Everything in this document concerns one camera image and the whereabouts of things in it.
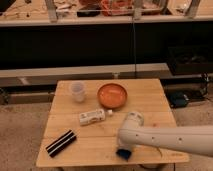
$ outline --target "gray tile floor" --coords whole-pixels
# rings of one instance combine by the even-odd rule
[[[208,95],[213,99],[213,91]],[[51,103],[0,106],[0,171],[55,171],[35,166]],[[178,125],[213,124],[213,102],[206,100],[174,109]],[[162,171],[173,171],[169,164]],[[65,168],[69,171],[144,171],[139,166]],[[213,158],[190,155],[190,162],[176,164],[176,171],[213,171]]]

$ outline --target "white cup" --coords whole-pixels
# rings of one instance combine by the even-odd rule
[[[85,99],[85,86],[82,81],[73,81],[70,86],[72,97],[76,102],[83,102]]]

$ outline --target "table leg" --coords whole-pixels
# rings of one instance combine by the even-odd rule
[[[64,171],[63,167],[56,167],[58,171]]]

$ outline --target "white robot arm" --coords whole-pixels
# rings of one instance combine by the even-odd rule
[[[144,127],[139,112],[130,112],[118,131],[118,149],[148,145],[213,157],[213,126]]]

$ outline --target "table surface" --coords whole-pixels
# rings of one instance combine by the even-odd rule
[[[175,127],[175,119],[158,79],[88,80],[86,100],[76,103],[69,93],[72,81],[59,81],[42,139],[38,167],[130,165],[148,163],[188,162],[186,153],[149,146],[137,146],[127,161],[116,155],[116,136],[124,117],[137,110],[144,115],[145,126]],[[114,111],[105,121],[80,126],[78,114],[101,108],[97,100],[98,89],[106,83],[118,83],[128,93],[125,106]],[[73,130],[77,141],[54,158],[45,150],[51,142],[68,130]]]

